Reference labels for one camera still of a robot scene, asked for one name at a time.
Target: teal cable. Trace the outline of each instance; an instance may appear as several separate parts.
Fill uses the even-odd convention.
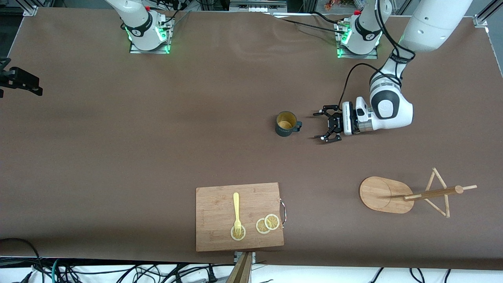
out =
[[[59,261],[59,258],[56,259],[54,261],[54,264],[52,265],[52,271],[51,271],[52,283],[56,283],[56,265],[58,264],[58,261]]]

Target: round wooden base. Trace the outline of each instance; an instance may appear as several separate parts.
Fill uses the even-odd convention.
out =
[[[360,198],[363,204],[376,211],[409,212],[414,206],[414,201],[403,200],[403,196],[409,194],[412,194],[409,186],[381,177],[369,177],[360,185]]]

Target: fork handle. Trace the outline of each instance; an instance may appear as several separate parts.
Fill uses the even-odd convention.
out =
[[[234,197],[234,213],[236,213],[236,220],[239,221],[239,193],[235,192],[233,197]]]

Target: white floor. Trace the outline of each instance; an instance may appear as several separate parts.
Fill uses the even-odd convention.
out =
[[[84,266],[77,267],[75,270],[82,272],[101,272],[109,270],[128,269],[132,265],[115,266]],[[168,273],[174,268],[174,265],[160,265],[161,273]],[[261,265],[253,266],[251,274],[251,283],[263,283],[271,280],[271,283],[306,283],[306,282],[336,282],[336,283],[369,283],[375,276],[378,268],[365,267],[316,267],[316,266],[281,266],[281,265]],[[214,272],[217,278],[228,276],[232,266],[215,267]],[[0,269],[0,283],[20,282],[26,274],[31,271],[30,268],[2,268]],[[446,274],[445,269],[422,269],[426,283],[443,283]],[[417,271],[414,271],[416,277],[419,277]],[[100,274],[100,275],[80,275],[84,283],[115,283],[123,272]],[[134,272],[130,273],[124,283],[133,281]],[[184,283],[196,282],[200,279],[207,279],[205,270],[194,272],[191,275],[182,278]],[[41,274],[34,272],[30,278],[30,283],[41,282]],[[146,276],[140,278],[138,283],[151,283],[152,279]],[[452,270],[447,282],[450,283],[501,283],[503,282],[503,271],[485,271],[485,270]],[[410,276],[408,268],[385,268],[380,274],[376,283],[416,283]]]

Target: mug handle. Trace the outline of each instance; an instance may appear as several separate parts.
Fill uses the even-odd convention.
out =
[[[293,131],[300,131],[301,127],[302,127],[302,122],[297,121],[297,124],[295,124],[295,128],[293,128]]]

